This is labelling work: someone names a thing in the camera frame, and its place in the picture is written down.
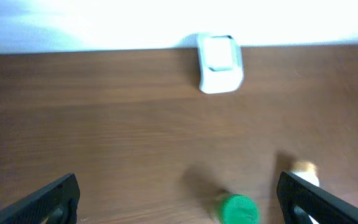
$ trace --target white background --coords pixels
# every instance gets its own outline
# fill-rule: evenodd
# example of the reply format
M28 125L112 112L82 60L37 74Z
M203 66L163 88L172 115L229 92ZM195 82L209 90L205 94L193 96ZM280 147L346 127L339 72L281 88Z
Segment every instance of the white background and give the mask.
M356 44L358 1L0 0L0 53L241 45Z

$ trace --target green object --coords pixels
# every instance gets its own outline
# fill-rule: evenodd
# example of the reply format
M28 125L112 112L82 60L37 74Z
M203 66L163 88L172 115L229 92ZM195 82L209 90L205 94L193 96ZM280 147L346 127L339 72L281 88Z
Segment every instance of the green object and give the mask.
M217 209L222 224L259 224L258 207L249 197L229 195Z

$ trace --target gold bottle cap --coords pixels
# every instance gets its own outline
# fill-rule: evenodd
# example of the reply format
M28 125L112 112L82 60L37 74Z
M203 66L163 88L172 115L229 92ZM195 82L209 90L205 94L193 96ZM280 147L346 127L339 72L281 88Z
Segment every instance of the gold bottle cap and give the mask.
M317 166L310 161L296 161L292 164L291 172L309 172L317 177Z

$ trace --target brown wooden surface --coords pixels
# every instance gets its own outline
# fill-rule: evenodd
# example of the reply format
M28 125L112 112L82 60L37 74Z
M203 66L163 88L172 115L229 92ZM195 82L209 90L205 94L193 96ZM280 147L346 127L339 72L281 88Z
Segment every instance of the brown wooden surface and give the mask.
M241 89L205 95L195 49L0 55L0 209L73 172L78 223L207 223L219 189L281 223L293 158L358 206L358 46L243 57Z

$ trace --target wood grain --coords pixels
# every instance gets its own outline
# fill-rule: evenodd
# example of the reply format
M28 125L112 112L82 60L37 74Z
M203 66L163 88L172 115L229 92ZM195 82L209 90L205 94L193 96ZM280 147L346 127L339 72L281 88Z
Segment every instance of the wood grain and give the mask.
M0 55L0 209L76 174L78 223L209 223L220 189L280 223L292 159L358 206L358 46L242 49L234 93L195 49Z

